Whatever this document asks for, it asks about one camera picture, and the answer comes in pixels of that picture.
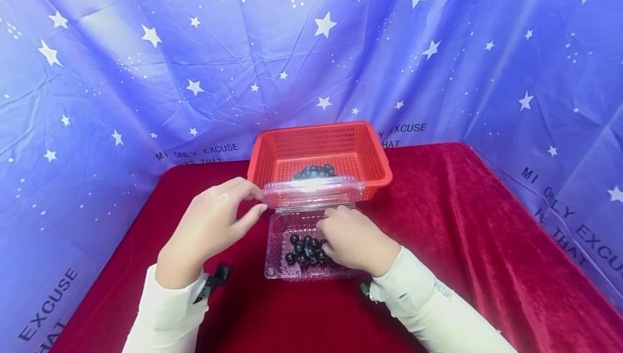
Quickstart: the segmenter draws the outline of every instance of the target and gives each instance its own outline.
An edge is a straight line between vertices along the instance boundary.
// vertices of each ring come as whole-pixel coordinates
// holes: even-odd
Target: hand
[[[169,289],[184,288],[194,282],[206,260],[241,239],[266,211],[265,204],[258,204],[235,220],[241,201],[260,197],[258,186],[242,177],[194,197],[175,233],[160,251],[157,282]]]
[[[400,253],[398,242],[364,214],[343,205],[325,211],[316,228],[327,238],[323,250],[333,261],[374,277],[385,275]]]

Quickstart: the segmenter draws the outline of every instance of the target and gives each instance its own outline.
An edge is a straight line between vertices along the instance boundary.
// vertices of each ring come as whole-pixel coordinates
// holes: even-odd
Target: right hand
[[[323,250],[333,261],[374,277],[385,275],[400,253],[398,242],[364,214],[343,205],[325,211],[316,228],[327,238]]]

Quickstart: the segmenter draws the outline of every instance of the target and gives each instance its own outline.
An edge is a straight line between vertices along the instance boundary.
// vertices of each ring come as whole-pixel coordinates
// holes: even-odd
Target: container lid
[[[364,188],[354,176],[273,182],[264,185],[262,203],[271,209],[355,203],[361,200]]]

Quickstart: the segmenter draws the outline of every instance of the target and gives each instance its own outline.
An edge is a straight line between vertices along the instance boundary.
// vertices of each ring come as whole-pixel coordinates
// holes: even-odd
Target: cuff
[[[413,316],[435,289],[435,275],[402,247],[389,271],[370,285],[374,300],[385,302],[394,317]]]
[[[193,304],[203,288],[207,274],[201,272],[188,287],[167,289],[156,281],[156,265],[147,270],[143,296],[138,306],[138,318],[154,330],[179,328],[189,315],[208,311],[208,301]]]

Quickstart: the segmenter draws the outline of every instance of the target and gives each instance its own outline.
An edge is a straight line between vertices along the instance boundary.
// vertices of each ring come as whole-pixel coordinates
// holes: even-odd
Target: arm
[[[406,248],[364,214],[340,206],[318,223],[329,243],[324,250],[346,267],[369,272],[370,295],[430,353],[516,353],[486,319]]]
[[[267,206],[253,206],[235,220],[243,199],[260,190],[241,177],[197,195],[175,233],[147,270],[138,316],[123,353],[192,353],[208,299],[193,304],[206,282],[204,263],[230,247],[257,222]]]

